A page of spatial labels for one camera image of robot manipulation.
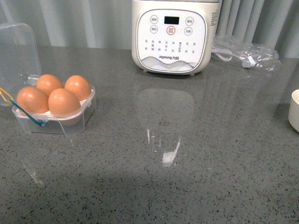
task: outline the plastic egg box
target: plastic egg box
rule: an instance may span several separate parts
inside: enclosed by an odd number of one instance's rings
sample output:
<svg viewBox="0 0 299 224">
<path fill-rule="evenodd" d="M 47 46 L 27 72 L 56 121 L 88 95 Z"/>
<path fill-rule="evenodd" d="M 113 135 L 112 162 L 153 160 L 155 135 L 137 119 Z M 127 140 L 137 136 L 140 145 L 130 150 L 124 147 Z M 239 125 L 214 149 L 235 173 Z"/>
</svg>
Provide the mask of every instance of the plastic egg box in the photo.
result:
<svg viewBox="0 0 299 224">
<path fill-rule="evenodd" d="M 14 99 L 26 86 L 35 86 L 41 76 L 36 40 L 31 27 L 24 23 L 0 24 L 0 87 Z M 72 114 L 53 116 L 50 112 L 29 113 L 38 121 L 47 122 L 39 126 L 16 106 L 12 112 L 26 133 L 57 133 L 74 135 L 85 129 L 85 124 L 96 109 L 95 88 L 86 100 L 80 101 L 81 107 Z M 9 106 L 0 97 L 0 105 Z"/>
</svg>

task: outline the clear plastic lid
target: clear plastic lid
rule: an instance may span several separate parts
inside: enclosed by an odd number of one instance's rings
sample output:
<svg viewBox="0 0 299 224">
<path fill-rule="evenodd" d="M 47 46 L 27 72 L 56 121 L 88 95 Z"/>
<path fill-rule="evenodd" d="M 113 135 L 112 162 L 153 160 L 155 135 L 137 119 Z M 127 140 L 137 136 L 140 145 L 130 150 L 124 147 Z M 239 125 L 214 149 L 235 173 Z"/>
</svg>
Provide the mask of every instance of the clear plastic lid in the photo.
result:
<svg viewBox="0 0 299 224">
<path fill-rule="evenodd" d="M 31 27 L 24 23 L 0 24 L 0 52 L 0 87 L 15 99 L 20 89 L 35 85 L 41 75 Z M 0 105 L 11 103 L 0 97 Z"/>
</svg>

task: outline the brown egg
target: brown egg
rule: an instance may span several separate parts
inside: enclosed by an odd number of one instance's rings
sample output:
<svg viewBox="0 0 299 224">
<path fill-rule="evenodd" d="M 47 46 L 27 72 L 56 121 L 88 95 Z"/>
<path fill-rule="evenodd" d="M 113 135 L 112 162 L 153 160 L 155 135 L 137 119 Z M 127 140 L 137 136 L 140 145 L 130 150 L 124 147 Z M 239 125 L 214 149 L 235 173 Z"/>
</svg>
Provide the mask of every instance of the brown egg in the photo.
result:
<svg viewBox="0 0 299 224">
<path fill-rule="evenodd" d="M 45 74 L 38 79 L 36 87 L 49 96 L 53 90 L 63 88 L 64 85 L 54 75 Z"/>
<path fill-rule="evenodd" d="M 16 100 L 17 104 L 28 113 L 45 113 L 49 110 L 47 94 L 33 86 L 21 89 Z"/>
<path fill-rule="evenodd" d="M 79 75 L 69 77 L 64 88 L 74 93 L 79 101 L 87 99 L 92 92 L 88 81 Z"/>
<path fill-rule="evenodd" d="M 49 96 L 49 110 L 55 117 L 64 117 L 66 114 L 77 111 L 80 107 L 78 98 L 66 89 L 56 89 Z"/>
</svg>

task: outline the curtain fold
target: curtain fold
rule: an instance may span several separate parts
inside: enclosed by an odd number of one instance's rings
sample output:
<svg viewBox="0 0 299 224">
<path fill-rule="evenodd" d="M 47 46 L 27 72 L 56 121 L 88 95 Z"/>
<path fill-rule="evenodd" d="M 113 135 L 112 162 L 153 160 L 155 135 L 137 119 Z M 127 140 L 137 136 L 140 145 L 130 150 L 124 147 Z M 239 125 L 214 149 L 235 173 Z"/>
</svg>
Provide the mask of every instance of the curtain fold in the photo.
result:
<svg viewBox="0 0 299 224">
<path fill-rule="evenodd" d="M 299 58 L 299 0 L 220 0 L 217 35 Z M 0 0 L 0 23 L 23 22 L 44 46 L 131 49 L 132 0 Z"/>
</svg>

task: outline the plastic bag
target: plastic bag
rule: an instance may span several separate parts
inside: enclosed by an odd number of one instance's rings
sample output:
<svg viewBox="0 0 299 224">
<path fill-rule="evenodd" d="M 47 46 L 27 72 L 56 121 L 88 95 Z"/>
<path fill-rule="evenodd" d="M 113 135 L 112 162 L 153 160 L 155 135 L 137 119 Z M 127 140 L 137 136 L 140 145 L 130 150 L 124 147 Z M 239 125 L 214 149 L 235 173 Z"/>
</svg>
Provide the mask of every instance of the plastic bag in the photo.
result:
<svg viewBox="0 0 299 224">
<path fill-rule="evenodd" d="M 234 36 L 215 36 L 212 56 L 231 65 L 275 71 L 280 68 L 278 52 L 265 45 L 241 42 Z"/>
</svg>

